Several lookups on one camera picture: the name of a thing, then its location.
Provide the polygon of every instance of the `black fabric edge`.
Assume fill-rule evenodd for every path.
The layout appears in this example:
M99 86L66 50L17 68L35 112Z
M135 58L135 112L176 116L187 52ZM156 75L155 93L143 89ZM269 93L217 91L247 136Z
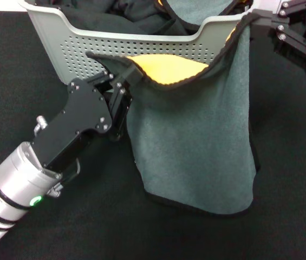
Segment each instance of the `black fabric edge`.
M208 216L208 217L222 218L222 219L238 218L240 216L244 216L244 215L248 214L251 211L251 209L253 208L253 204L254 204L253 203L254 200L253 200L247 209L245 209L243 211L240 211L240 212L237 212L237 213L233 213L233 214L216 214L216 213L212 213L212 212L208 212L208 211L199 209L199 208L194 207L194 206L190 206L190 205L187 205L187 204L183 204L183 203L177 202L175 200L167 199L167 198L164 198L164 197L152 194L152 193L150 193L150 192L148 192L146 190L145 190L145 194L146 194L148 199L150 199L150 200L152 200L154 202L163 204L165 206L176 207L178 209L186 210L186 211L189 211L189 212L194 212L194 213L205 215L205 216Z
M18 209L18 210L29 210L31 207L25 207L23 205L20 205L13 200L11 200L9 197L7 197L1 190L0 190L0 198L6 202L8 205Z
M219 16L229 15L230 12L240 3L240 0L233 0L220 14Z
M166 12L174 19L178 20L181 25L183 25L184 28L187 30L193 30L193 31L198 31L200 29L200 26L197 24L193 23L188 23L187 21L184 21L182 18L180 18L174 10L171 8L170 4L168 3L167 0L161 0L163 7L165 8Z

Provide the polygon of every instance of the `screw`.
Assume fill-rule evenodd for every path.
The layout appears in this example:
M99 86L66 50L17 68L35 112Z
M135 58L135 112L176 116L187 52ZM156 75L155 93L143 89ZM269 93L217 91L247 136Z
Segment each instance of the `screw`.
M284 10L281 10L281 11L279 12L279 14L280 14L281 16L287 15L287 13L286 13Z
M282 41L285 41L287 39L287 36L285 34L279 34L278 38Z

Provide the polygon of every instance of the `green indicator light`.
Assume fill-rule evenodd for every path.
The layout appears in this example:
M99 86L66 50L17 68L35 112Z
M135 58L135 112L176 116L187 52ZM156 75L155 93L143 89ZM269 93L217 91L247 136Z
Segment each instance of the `green indicator light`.
M42 200L42 196L37 196L30 201L30 206L33 207Z

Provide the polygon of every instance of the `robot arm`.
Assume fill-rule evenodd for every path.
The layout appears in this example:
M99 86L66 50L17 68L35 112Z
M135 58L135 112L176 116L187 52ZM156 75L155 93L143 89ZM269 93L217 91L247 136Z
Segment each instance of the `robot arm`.
M276 52L306 70L306 0L279 6L272 6L273 2L277 3L265 3L271 11L267 6L254 10L261 18L252 25L252 36L255 31L265 31ZM302 34L292 30L297 22L303 25ZM33 141L21 143L0 164L0 238L43 196L60 195L63 186L79 173L77 157L94 138L121 137L132 100L129 87L142 77L131 65L120 75L108 72L74 79L67 87L68 101L53 121L37 118ZM77 171L66 174L74 162Z

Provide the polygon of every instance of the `gray plastic basket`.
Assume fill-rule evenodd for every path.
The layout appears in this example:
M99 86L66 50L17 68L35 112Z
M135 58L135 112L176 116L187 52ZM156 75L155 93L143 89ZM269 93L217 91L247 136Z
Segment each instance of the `gray plastic basket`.
M280 0L255 0L253 9L273 10ZM85 52L133 56L168 53L191 60L210 63L224 46L226 38L245 14L207 18L199 31L191 36L151 36L86 31L73 27L62 11L35 6L34 0L18 0L26 8L43 46L60 80L68 84L73 78L84 79L104 68L88 59Z

